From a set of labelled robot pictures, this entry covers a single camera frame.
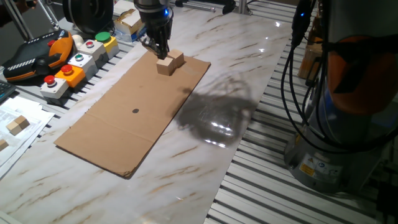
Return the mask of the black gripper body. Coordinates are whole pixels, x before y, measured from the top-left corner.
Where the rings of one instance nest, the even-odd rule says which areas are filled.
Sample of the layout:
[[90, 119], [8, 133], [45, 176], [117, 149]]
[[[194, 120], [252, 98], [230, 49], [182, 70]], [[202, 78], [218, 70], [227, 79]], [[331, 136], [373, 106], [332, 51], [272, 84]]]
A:
[[141, 21], [145, 24], [147, 36], [155, 42], [167, 42], [171, 36], [174, 12], [171, 7], [157, 12], [140, 12]]

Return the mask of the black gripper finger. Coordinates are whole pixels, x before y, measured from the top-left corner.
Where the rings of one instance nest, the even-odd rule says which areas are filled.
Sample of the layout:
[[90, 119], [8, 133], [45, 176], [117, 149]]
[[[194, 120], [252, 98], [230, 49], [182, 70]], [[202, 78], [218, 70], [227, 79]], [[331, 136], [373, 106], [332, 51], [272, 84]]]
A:
[[167, 43], [167, 39], [161, 39], [159, 43], [157, 43], [158, 47], [158, 58], [163, 60], [168, 56], [169, 46]]
[[155, 41], [152, 38], [150, 38], [147, 34], [140, 36], [139, 42], [148, 51], [150, 51], [152, 53], [157, 53], [157, 46], [156, 46]]

